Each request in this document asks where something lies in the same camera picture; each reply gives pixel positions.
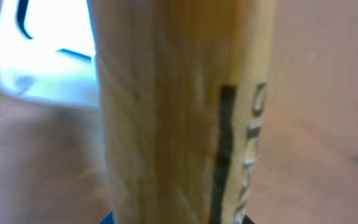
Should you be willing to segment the orange spaghetti package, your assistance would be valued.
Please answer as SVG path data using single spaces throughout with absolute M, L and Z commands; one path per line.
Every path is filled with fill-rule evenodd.
M 275 1 L 88 7 L 114 222 L 245 223 Z

